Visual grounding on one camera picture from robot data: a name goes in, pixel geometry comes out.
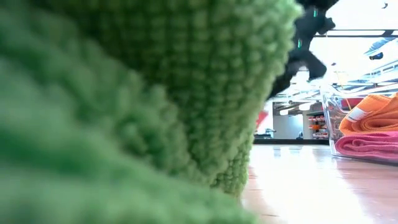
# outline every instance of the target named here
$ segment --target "clear plastic bin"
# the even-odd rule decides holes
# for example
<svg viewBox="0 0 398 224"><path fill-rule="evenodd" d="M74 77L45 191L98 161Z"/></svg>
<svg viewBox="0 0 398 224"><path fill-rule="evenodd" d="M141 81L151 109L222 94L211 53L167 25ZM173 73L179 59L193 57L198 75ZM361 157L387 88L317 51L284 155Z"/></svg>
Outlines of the clear plastic bin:
<svg viewBox="0 0 398 224"><path fill-rule="evenodd" d="M358 134L343 134L339 130L339 126L343 119L346 117L347 114L349 114L351 109L354 109L355 106L360 103L365 97L368 95L381 95L381 96L394 96L395 93L398 92L398 83L393 83L390 85L386 86L377 86L377 85L364 85L364 86L357 86L357 89L362 89L360 91L354 92L347 91L347 90L342 90L340 87L340 90L338 89L337 86L332 86L332 85L325 85L321 88L321 95L323 97L323 110L325 113L325 119L326 119L326 124L328 126L328 132L329 132L329 140L330 140L330 147L331 147L331 153L334 156L344 156L344 157L352 157L352 158L357 158L357 159L367 159L367 160L373 160L373 161L385 161L385 162L394 162L398 163L398 140L396 142L396 156L380 156L379 155L379 150L384 149L386 146L380 144L380 146L374 146L372 145L374 152L366 152L366 150L369 150L367 147L364 152L362 152L363 147L359 151L354 151L354 152L346 152L345 149L341 149L341 144L340 141L338 145L336 143L345 136L356 136L358 134L364 135L364 134L372 134L372 133L358 133Z"/></svg>

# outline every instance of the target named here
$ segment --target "fabric texture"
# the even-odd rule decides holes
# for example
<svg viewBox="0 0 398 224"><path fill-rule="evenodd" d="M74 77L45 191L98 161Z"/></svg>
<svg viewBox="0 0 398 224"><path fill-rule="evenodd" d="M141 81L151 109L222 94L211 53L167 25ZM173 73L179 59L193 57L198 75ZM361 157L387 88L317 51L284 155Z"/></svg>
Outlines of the fabric texture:
<svg viewBox="0 0 398 224"><path fill-rule="evenodd" d="M299 14L293 0L0 1L3 222L255 223L235 198Z"/></svg>
<svg viewBox="0 0 398 224"><path fill-rule="evenodd" d="M398 131L398 94L368 95L341 121L344 135Z"/></svg>
<svg viewBox="0 0 398 224"><path fill-rule="evenodd" d="M376 159L398 159L398 132L345 136L335 144L342 155Z"/></svg>

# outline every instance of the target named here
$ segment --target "green towel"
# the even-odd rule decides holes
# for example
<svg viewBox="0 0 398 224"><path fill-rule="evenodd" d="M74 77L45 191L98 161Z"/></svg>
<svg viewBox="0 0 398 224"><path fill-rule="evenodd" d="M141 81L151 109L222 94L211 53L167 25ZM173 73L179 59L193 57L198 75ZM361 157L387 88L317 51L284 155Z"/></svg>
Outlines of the green towel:
<svg viewBox="0 0 398 224"><path fill-rule="evenodd" d="M255 223L234 197L299 14L294 0L0 1L2 221Z"/></svg>

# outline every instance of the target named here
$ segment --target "ceiling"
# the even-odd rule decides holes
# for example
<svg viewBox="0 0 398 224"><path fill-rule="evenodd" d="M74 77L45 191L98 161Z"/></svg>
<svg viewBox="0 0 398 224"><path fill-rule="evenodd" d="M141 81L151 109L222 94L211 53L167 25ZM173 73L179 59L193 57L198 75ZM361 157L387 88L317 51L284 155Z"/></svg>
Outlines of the ceiling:
<svg viewBox="0 0 398 224"><path fill-rule="evenodd" d="M292 79L290 88L272 100L284 103L321 100L319 89L322 85L343 85L345 90L355 91L374 88L374 83L397 83L398 39L369 50L382 38L334 37L379 35L385 29L396 30L392 35L398 35L397 12L397 0L340 0L327 14L336 23L335 30L330 31L328 37L314 38L310 47L328 67L324 78L307 83L308 72L303 67ZM369 59L369 54L379 52L383 52L383 59Z"/></svg>

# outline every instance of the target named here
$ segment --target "shelf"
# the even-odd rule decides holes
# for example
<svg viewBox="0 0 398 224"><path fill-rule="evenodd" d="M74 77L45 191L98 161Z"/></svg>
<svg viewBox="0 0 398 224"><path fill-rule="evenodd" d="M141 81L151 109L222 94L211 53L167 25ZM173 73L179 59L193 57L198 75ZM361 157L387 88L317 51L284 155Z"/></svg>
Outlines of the shelf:
<svg viewBox="0 0 398 224"><path fill-rule="evenodd" d="M315 111L315 112L307 113L307 116L316 116L316 115L323 115L323 111Z"/></svg>

